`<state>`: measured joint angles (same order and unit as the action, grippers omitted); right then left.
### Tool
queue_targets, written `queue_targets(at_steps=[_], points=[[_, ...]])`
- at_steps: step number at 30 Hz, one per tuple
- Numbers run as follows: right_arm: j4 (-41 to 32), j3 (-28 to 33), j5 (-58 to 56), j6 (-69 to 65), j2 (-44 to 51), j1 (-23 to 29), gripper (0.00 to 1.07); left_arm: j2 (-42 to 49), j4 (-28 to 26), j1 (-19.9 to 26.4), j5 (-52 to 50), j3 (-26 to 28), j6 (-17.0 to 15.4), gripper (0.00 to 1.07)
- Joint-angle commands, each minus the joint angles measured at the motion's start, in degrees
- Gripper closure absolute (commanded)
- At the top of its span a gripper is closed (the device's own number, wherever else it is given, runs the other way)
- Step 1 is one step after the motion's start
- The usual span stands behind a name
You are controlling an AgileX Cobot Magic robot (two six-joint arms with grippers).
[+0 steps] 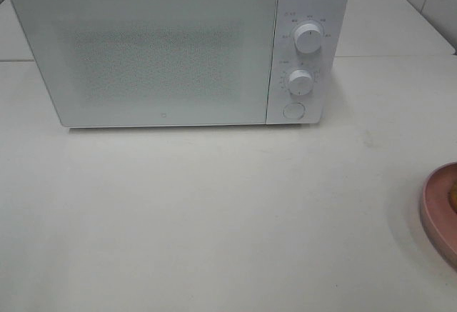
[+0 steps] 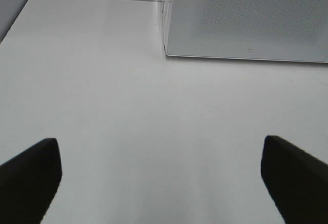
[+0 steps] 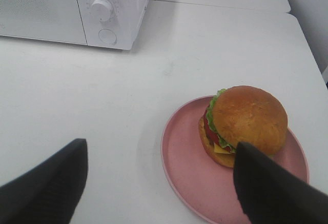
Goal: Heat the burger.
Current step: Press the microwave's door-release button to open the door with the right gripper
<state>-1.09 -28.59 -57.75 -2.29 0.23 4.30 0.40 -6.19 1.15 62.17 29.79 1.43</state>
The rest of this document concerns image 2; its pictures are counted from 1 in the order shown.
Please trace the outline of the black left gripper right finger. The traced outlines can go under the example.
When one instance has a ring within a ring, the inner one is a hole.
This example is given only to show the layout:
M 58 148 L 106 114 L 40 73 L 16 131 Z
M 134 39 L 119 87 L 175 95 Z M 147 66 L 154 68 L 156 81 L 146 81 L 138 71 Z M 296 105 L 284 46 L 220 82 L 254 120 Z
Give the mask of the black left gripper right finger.
M 262 180 L 285 223 L 327 223 L 327 164 L 274 135 L 264 140 Z

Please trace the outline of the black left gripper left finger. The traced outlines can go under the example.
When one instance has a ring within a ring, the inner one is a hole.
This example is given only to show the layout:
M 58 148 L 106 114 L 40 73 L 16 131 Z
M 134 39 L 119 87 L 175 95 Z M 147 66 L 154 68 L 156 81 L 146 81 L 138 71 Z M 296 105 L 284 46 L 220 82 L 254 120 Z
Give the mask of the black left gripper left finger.
M 62 179 L 58 142 L 46 138 L 1 165 L 1 223 L 41 223 Z

